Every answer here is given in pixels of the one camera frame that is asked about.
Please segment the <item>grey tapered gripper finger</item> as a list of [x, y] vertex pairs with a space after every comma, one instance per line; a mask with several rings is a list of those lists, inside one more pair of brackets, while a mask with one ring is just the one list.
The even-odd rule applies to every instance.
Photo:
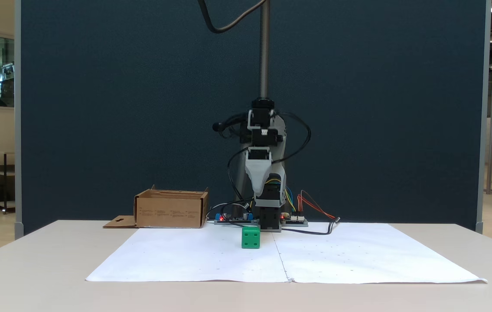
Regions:
[[246, 161], [245, 171], [251, 180], [252, 191], [256, 197], [261, 196], [265, 182], [271, 173], [271, 161]]

